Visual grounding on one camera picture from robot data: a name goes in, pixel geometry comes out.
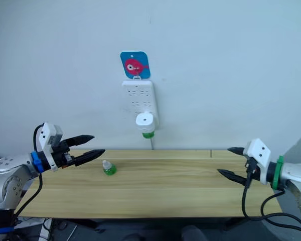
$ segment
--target wooden table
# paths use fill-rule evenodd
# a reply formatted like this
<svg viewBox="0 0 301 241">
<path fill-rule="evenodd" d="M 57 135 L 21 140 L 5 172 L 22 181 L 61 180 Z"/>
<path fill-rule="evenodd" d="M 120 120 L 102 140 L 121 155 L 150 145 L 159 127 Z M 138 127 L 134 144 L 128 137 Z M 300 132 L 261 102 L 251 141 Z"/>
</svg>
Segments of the wooden table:
<svg viewBox="0 0 301 241">
<path fill-rule="evenodd" d="M 72 150 L 78 156 L 87 150 Z M 102 160 L 117 166 L 103 173 Z M 227 151 L 108 150 L 99 159 L 43 173 L 41 193 L 23 216 L 57 218 L 147 218 L 242 216 L 243 186 L 217 172 L 228 169 L 245 176 L 245 160 Z M 38 179 L 21 204 L 38 188 Z M 249 215 L 259 215 L 269 185 L 253 181 L 246 199 Z M 276 200 L 266 213 L 280 212 Z"/>
</svg>

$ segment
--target white power strip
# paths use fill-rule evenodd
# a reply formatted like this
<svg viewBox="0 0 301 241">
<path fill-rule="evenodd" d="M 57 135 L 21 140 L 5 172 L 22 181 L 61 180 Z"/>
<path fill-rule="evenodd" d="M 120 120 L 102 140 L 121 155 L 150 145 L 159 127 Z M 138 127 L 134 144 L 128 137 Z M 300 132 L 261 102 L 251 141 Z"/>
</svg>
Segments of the white power strip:
<svg viewBox="0 0 301 241">
<path fill-rule="evenodd" d="M 154 116 L 155 124 L 158 126 L 160 121 L 153 83 L 150 80 L 125 80 L 122 86 L 134 118 L 140 113 L 149 112 Z"/>
</svg>

